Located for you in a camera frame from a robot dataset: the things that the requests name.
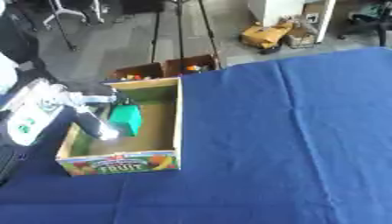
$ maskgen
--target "cardboard box in background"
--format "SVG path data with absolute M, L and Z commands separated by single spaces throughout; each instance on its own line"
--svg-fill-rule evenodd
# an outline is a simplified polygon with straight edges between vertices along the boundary
M 200 56 L 193 56 L 184 58 L 184 67 L 207 66 L 209 71 L 216 69 L 216 61 L 211 54 L 205 54 Z M 180 59 L 168 59 L 164 63 L 164 77 L 179 76 L 181 74 L 181 60 Z
M 320 17 L 324 11 L 324 1 L 314 2 L 314 3 L 306 3 L 304 5 L 304 12 L 302 15 L 308 22 L 308 24 L 318 24 L 320 21 Z
M 177 78 L 118 82 L 139 103 L 137 136 L 101 141 L 72 125 L 56 161 L 72 176 L 180 169 L 182 87 Z
M 108 78 L 120 80 L 122 78 L 127 79 L 128 75 L 136 74 L 141 75 L 142 78 L 151 77 L 152 79 L 158 79 L 164 77 L 164 71 L 161 67 L 161 64 L 155 62 L 141 66 L 128 66 L 116 69 L 114 72 L 108 75 Z

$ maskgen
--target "office chair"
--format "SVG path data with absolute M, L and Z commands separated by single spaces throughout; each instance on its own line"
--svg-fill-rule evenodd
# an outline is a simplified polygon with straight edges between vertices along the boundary
M 376 9 L 377 17 L 369 15 L 353 14 L 349 26 L 345 31 L 338 35 L 338 39 L 345 39 L 346 35 L 356 32 L 377 31 L 380 46 L 385 46 L 387 42 L 387 31 L 392 31 L 392 1 L 384 0 Z
M 96 15 L 96 18 L 99 23 L 103 24 L 104 19 L 101 16 L 101 4 L 99 0 L 53 0 L 53 4 L 56 7 L 56 15 L 60 14 L 69 14 L 78 16 L 81 18 L 82 23 L 89 24 L 89 17 L 85 12 L 85 9 L 91 6 L 93 12 Z M 50 30 L 52 27 L 49 25 L 49 22 L 55 19 L 55 15 L 51 14 L 47 19 L 44 20 L 43 24 L 47 30 Z

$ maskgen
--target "blue table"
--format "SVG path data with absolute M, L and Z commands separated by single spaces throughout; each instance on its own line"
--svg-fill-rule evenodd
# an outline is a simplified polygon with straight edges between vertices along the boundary
M 0 223 L 392 221 L 390 50 L 239 65 L 183 82 L 181 171 L 69 178 L 53 161 L 56 145 L 41 145 L 0 188 Z

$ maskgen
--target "green object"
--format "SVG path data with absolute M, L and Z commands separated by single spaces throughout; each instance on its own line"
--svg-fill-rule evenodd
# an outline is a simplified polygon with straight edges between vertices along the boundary
M 135 137 L 142 124 L 142 116 L 137 105 L 116 106 L 108 120 L 129 137 Z

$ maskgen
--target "tripod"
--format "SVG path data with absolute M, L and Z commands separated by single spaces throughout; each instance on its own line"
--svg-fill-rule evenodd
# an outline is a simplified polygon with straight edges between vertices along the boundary
M 70 51 L 72 51 L 72 52 L 77 51 L 77 50 L 78 50 L 77 46 L 76 46 L 76 45 L 73 45 L 73 44 L 71 43 L 71 41 L 68 39 L 68 36 L 67 36 L 66 32 L 65 32 L 64 29 L 63 29 L 63 26 L 62 26 L 62 24 L 61 24 L 59 15 L 56 13 L 56 7 L 54 6 L 53 0 L 48 0 L 48 2 L 49 2 L 49 5 L 50 5 L 50 7 L 51 7 L 52 14 L 54 15 L 54 21 L 56 21 L 56 24 L 57 24 L 57 26 L 59 27 L 59 31 L 61 32 L 61 36 L 63 37 L 64 41 L 66 42 L 66 45 L 68 46 L 68 49 L 69 49 Z
M 190 0 L 168 0 L 168 1 L 170 3 L 176 4 L 176 16 L 177 16 L 177 23 L 178 23 L 178 39 L 179 39 L 178 44 L 179 44 L 179 57 L 180 57 L 180 71 L 183 74 L 185 71 L 185 65 L 184 65 L 184 40 L 183 40 L 183 30 L 182 30 L 182 6 L 184 3 L 189 2 Z M 204 7 L 203 0 L 198 0 L 198 2 L 199 2 L 201 14 L 204 19 L 204 24 L 207 29 L 207 34 L 208 34 L 208 37 L 210 38 L 211 46 L 213 48 L 213 56 L 217 60 L 218 68 L 222 69 L 221 60 L 219 58 L 218 50 L 216 48 L 216 44 L 215 44 L 215 40 L 214 40 L 214 38 L 215 38 L 214 32 L 211 29 L 210 23 L 208 21 L 206 8 Z M 155 28 L 154 28 L 154 38 L 151 41 L 151 44 L 152 44 L 151 63 L 153 63 L 155 60 L 155 54 L 156 54 L 156 50 L 157 50 L 159 24 L 160 24 L 160 12 L 157 11 L 156 20 L 155 20 Z

